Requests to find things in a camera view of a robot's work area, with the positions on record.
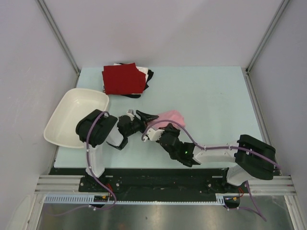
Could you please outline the pink t shirt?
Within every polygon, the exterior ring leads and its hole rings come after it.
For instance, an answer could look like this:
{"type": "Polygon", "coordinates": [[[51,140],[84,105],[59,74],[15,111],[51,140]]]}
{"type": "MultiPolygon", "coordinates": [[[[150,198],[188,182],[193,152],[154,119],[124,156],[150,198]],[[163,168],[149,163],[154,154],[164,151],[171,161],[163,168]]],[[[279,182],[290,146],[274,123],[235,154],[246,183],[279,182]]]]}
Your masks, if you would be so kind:
{"type": "Polygon", "coordinates": [[[172,126],[177,129],[181,129],[181,127],[186,126],[184,116],[177,110],[170,110],[163,113],[159,113],[157,116],[158,116],[157,119],[155,119],[152,122],[149,122],[147,125],[148,127],[151,127],[154,130],[165,128],[168,124],[170,124],[170,122],[160,122],[158,124],[156,123],[157,121],[161,120],[174,121],[175,123],[172,123],[172,126]]]}

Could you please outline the white plastic bin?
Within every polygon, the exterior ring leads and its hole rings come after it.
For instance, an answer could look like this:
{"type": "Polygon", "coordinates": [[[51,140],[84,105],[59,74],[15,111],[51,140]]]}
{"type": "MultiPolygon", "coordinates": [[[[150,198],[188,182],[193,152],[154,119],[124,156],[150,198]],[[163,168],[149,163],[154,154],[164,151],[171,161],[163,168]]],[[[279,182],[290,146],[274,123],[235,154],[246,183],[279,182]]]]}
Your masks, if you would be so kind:
{"type": "Polygon", "coordinates": [[[74,88],[65,93],[44,130],[46,141],[60,147],[82,149],[77,124],[92,111],[107,111],[109,97],[100,91],[74,88]]]}

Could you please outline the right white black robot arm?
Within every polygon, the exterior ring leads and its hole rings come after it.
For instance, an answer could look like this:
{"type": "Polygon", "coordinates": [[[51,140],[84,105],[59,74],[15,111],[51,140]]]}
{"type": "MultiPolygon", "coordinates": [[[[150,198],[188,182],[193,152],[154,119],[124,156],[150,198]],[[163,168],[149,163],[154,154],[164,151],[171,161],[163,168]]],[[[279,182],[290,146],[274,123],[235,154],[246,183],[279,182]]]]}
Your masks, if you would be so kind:
{"type": "Polygon", "coordinates": [[[252,178],[272,180],[277,168],[274,147],[249,135],[223,146],[200,146],[193,142],[179,140],[179,129],[168,124],[156,141],[170,156],[181,164],[192,167],[205,163],[217,163],[226,169],[221,186],[226,192],[233,192],[238,186],[252,178]]]}

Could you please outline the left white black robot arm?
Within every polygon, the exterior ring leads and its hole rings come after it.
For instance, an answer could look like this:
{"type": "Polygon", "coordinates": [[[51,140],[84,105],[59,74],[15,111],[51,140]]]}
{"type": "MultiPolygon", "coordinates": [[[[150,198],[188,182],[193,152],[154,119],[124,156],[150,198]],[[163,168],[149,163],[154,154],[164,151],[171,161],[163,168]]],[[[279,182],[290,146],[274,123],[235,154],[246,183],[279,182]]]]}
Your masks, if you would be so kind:
{"type": "Polygon", "coordinates": [[[84,117],[76,126],[75,132],[86,147],[86,172],[92,176],[89,186],[95,191],[102,191],[106,180],[101,175],[105,171],[102,145],[122,150],[128,143],[128,137],[143,133],[148,123],[158,119],[158,115],[150,115],[139,110],[128,110],[125,115],[115,117],[107,111],[98,109],[84,117]]]}

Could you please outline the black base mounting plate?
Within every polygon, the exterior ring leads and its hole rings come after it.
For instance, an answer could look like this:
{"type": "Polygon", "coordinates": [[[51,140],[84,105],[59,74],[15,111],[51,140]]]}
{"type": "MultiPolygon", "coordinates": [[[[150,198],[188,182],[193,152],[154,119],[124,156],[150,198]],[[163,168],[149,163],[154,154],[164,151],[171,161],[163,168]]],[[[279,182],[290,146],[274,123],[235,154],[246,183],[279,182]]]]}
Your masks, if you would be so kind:
{"type": "Polygon", "coordinates": [[[217,193],[247,194],[246,185],[226,183],[226,169],[115,169],[96,181],[81,168],[52,168],[50,175],[80,175],[80,192],[111,190],[118,201],[205,201],[217,193]]]}

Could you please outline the folded red t shirt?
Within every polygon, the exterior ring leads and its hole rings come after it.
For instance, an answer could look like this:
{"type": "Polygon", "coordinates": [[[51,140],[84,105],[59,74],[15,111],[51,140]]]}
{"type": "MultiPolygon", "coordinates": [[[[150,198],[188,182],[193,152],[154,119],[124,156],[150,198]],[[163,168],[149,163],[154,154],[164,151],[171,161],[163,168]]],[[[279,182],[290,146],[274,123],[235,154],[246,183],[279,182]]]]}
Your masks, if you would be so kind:
{"type": "Polygon", "coordinates": [[[145,89],[146,74],[135,63],[104,66],[102,76],[106,94],[142,94],[145,89]]]}

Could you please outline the right aluminium side rail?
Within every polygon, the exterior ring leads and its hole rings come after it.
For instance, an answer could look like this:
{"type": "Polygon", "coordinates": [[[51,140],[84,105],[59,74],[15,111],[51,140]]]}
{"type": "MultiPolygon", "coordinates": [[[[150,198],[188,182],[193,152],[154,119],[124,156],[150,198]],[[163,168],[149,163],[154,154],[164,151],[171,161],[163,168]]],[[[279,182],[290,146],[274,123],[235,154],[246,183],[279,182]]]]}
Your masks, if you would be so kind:
{"type": "MultiPolygon", "coordinates": [[[[255,89],[252,85],[249,73],[245,68],[242,69],[246,87],[250,96],[250,100],[253,106],[253,110],[256,116],[256,120],[259,126],[262,140],[272,145],[269,133],[264,121],[260,103],[258,101],[255,89]]],[[[279,175],[275,176],[273,180],[260,182],[259,180],[251,180],[251,191],[252,194],[259,196],[293,196],[296,195],[295,187],[291,176],[282,176],[281,172],[278,171],[279,175]]]]}

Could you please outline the aluminium front rail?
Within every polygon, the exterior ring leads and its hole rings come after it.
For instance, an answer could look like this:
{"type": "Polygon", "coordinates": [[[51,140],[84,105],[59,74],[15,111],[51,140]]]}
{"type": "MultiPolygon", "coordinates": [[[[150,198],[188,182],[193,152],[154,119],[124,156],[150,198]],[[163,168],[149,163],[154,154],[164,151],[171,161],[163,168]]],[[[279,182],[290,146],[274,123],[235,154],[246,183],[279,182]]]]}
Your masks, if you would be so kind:
{"type": "Polygon", "coordinates": [[[41,175],[35,194],[74,194],[79,191],[80,175],[41,175]]]}

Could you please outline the left aluminium frame post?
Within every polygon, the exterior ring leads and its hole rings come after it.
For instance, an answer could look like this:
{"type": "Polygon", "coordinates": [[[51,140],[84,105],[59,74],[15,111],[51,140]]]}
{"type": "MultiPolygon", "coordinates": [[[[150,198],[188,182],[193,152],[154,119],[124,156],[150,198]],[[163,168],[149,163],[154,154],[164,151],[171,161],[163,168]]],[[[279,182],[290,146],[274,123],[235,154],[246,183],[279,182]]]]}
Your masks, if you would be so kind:
{"type": "Polygon", "coordinates": [[[64,55],[66,56],[66,58],[68,59],[71,67],[74,69],[75,73],[79,76],[80,75],[80,68],[77,65],[77,62],[75,60],[75,58],[72,55],[72,52],[67,44],[67,42],[65,41],[64,36],[62,35],[62,32],[60,31],[49,7],[47,6],[46,2],[44,0],[36,0],[36,3],[39,7],[39,9],[41,10],[46,22],[48,23],[52,33],[54,34],[60,48],[62,49],[62,51],[64,52],[64,55]]]}

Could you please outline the aluminium frame post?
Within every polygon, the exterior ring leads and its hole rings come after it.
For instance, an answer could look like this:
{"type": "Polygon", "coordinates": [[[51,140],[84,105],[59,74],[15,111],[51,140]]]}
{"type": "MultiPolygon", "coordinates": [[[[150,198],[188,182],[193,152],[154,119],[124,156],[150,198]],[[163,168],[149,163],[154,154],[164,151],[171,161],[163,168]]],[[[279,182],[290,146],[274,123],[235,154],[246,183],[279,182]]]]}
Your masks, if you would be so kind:
{"type": "Polygon", "coordinates": [[[263,52],[265,46],[269,42],[271,36],[273,35],[275,29],[277,28],[278,23],[280,22],[281,18],[283,17],[284,13],[286,12],[288,6],[290,5],[291,0],[282,0],[279,4],[272,20],[270,21],[263,37],[260,40],[259,45],[257,46],[251,60],[249,61],[247,67],[245,68],[245,72],[249,75],[252,71],[253,67],[255,66],[257,60],[259,59],[261,53],[263,52]]]}
{"type": "Polygon", "coordinates": [[[44,0],[36,0],[36,3],[39,7],[39,9],[41,10],[46,22],[48,23],[52,33],[54,34],[60,48],[62,49],[62,51],[64,52],[64,55],[66,56],[66,58],[68,59],[71,67],[74,69],[75,73],[79,76],[80,75],[80,68],[77,65],[77,62],[75,60],[75,58],[72,55],[72,52],[67,44],[67,42],[65,41],[64,36],[62,35],[62,32],[60,31],[49,7],[47,6],[46,2],[44,0]]]}

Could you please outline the right aluminium frame post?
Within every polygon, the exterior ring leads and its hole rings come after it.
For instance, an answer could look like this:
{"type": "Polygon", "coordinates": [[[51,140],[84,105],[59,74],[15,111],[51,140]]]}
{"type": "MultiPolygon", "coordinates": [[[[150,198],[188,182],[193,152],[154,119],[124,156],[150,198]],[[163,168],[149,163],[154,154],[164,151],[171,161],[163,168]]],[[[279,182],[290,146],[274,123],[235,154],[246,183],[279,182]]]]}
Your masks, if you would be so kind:
{"type": "Polygon", "coordinates": [[[263,52],[265,46],[269,42],[271,36],[273,35],[275,29],[277,28],[278,23],[280,22],[281,18],[283,17],[284,13],[286,12],[288,6],[290,5],[291,0],[282,0],[279,4],[272,20],[270,21],[263,37],[260,40],[259,45],[257,46],[251,60],[249,61],[247,67],[245,68],[245,72],[249,75],[252,71],[253,67],[255,66],[257,60],[259,59],[261,53],[263,52]]]}

